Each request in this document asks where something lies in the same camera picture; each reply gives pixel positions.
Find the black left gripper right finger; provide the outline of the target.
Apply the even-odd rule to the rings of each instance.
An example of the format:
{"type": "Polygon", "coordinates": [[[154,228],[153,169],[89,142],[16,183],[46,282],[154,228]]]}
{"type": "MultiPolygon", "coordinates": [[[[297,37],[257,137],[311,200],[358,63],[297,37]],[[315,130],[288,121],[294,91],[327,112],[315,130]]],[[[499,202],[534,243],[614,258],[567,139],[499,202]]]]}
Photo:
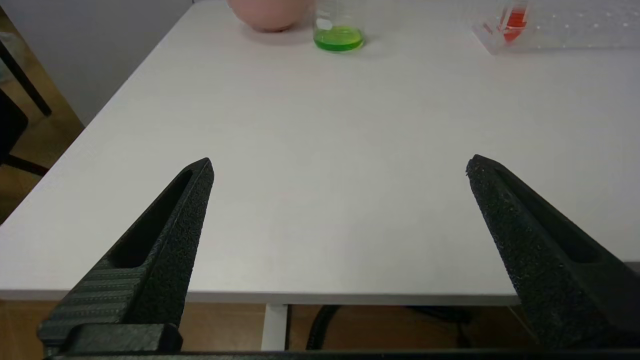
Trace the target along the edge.
{"type": "Polygon", "coordinates": [[[499,162],[476,154],[466,175],[538,340],[638,349],[639,275],[499,162]]]}

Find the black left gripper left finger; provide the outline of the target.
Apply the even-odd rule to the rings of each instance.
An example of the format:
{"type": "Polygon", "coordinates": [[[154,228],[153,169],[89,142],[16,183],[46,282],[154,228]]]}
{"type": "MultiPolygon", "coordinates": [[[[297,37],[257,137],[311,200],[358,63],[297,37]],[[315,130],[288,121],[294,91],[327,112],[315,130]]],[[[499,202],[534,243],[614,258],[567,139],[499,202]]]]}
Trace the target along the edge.
{"type": "Polygon", "coordinates": [[[183,168],[38,328],[46,357],[178,353],[179,326],[214,183],[183,168]]]}

